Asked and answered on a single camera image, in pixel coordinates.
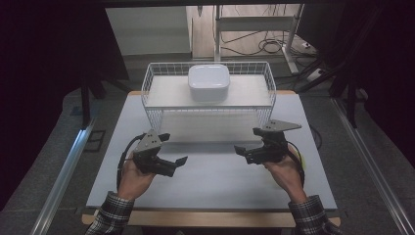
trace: white wall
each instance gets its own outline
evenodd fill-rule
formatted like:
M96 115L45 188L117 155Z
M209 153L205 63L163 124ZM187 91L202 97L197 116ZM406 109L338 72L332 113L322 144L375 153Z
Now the white wall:
M121 55L190 52L186 7L107 9Z

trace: forearm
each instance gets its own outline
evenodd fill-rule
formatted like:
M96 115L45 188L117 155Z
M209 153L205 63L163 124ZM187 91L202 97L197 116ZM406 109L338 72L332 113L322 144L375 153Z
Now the forearm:
M342 234L340 229L327 218L318 196L308 197L308 200L301 204L289 203L289 207L300 234Z
M123 200L109 192L94 222L85 234L117 234L127 225L134 201Z

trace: wire basket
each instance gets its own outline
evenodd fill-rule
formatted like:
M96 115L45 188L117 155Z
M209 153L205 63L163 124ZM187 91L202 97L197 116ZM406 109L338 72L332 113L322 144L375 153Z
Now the wire basket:
M229 69L227 99L215 104L193 101L189 69L213 64ZM170 133L170 143L252 142L260 141L253 128L268 122L276 90L266 62L151 63L141 97L152 128Z

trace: white container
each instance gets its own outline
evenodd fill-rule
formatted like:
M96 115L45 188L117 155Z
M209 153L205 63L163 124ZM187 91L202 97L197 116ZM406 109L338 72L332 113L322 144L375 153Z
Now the white container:
M189 69L189 87L196 102L222 102L228 96L229 69L223 65L199 65Z

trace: person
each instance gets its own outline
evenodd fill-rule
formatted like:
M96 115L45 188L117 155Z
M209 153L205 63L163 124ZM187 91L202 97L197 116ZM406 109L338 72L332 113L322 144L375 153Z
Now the person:
M290 151L298 157L291 146ZM295 234L342 234L339 227L327 218L318 195L306 196L292 159L286 156L280 163L267 162L263 165L291 199L289 208L296 222ZM117 193L108 193L106 201L85 234L120 234L128 223L135 199L146 192L155 176L153 173L143 174L133 161L127 160Z

